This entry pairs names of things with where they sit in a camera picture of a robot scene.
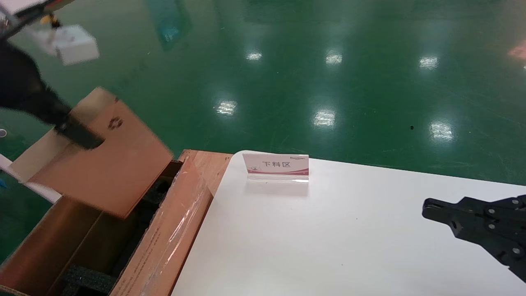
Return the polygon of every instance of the green epoxy floor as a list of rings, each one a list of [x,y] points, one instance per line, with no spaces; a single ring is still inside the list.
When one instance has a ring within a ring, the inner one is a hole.
[[[19,34],[44,79],[70,104],[111,90],[176,155],[308,153],[526,184],[526,61],[509,55],[526,2],[78,0],[57,15],[102,56],[61,66]],[[11,159],[48,129],[8,111],[0,127]],[[2,259],[49,207],[8,182]]]

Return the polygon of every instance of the wooden board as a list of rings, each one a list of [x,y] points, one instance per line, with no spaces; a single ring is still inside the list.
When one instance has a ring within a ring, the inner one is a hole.
[[[193,160],[208,189],[215,195],[231,157],[232,154],[228,153],[185,149],[179,156],[179,161],[184,162],[187,158]]]

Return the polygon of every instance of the robotic arm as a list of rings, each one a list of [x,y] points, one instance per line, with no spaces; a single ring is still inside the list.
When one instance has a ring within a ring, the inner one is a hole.
[[[33,7],[23,11],[22,16],[17,15],[19,19],[9,17],[15,19],[16,24],[4,26],[0,36],[0,107],[29,113],[54,125],[57,133],[81,147],[96,148],[104,139],[70,116],[71,108],[42,81],[33,59],[7,41],[28,23],[24,20],[36,20],[47,14],[45,6]]]
[[[494,202],[465,197],[455,204],[426,199],[422,215],[480,245],[526,283],[526,195]]]

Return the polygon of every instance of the cardboard box flap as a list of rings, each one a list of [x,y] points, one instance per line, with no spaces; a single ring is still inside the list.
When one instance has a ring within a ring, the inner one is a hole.
[[[125,218],[173,159],[157,136],[115,95],[97,88],[72,114],[104,137],[85,150],[48,132],[11,164],[25,182],[47,186]]]
[[[89,125],[102,110],[114,104],[115,100],[112,93],[98,87],[72,109],[71,115],[81,123]],[[73,145],[68,138],[58,135],[55,130],[50,130],[9,167],[18,174],[22,182],[28,182],[68,145]]]

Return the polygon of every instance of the white box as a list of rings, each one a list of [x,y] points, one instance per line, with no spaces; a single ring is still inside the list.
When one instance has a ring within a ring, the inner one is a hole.
[[[54,45],[64,65],[94,60],[100,56],[95,38],[79,25],[58,28]]]

